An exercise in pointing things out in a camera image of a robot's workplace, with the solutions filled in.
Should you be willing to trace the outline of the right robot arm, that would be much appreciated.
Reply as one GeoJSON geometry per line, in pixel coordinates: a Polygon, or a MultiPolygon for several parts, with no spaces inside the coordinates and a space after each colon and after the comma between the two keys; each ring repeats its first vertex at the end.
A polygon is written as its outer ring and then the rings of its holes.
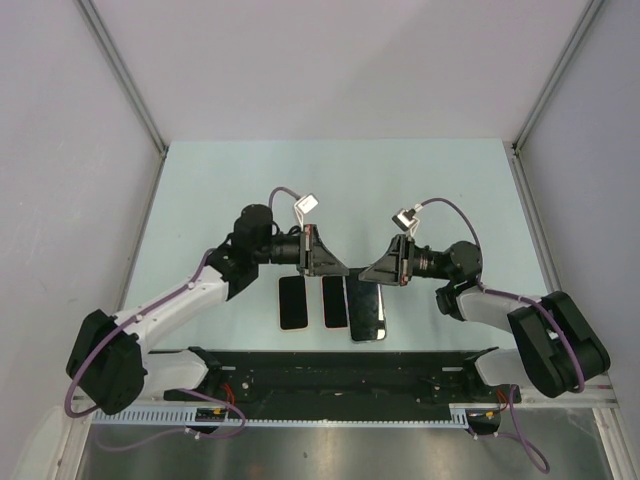
{"type": "Polygon", "coordinates": [[[413,278],[442,280],[435,298],[443,315],[512,335],[515,348],[492,347],[477,354],[473,369],[461,376],[462,391],[473,401],[486,400],[499,385],[534,388],[548,398],[580,393],[587,381],[609,370],[607,349],[570,295],[554,291],[529,297],[492,289],[479,280],[482,267],[474,243],[459,241],[436,251],[397,235],[359,278],[398,287],[413,278]]]}

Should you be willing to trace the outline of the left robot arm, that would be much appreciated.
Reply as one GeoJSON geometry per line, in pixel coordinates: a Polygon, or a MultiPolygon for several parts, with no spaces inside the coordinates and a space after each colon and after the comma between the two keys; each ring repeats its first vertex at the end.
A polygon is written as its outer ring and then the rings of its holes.
{"type": "Polygon", "coordinates": [[[202,400],[214,397],[221,376],[200,354],[185,350],[153,360],[150,352],[164,336],[244,291],[263,264],[292,265],[304,277],[349,272],[322,243],[316,225],[283,233],[268,206],[245,207],[225,240],[203,254],[183,283],[136,308],[111,315],[95,310],[84,318],[66,365],[71,380],[66,415],[116,414],[141,394],[158,391],[185,389],[202,400]]]}

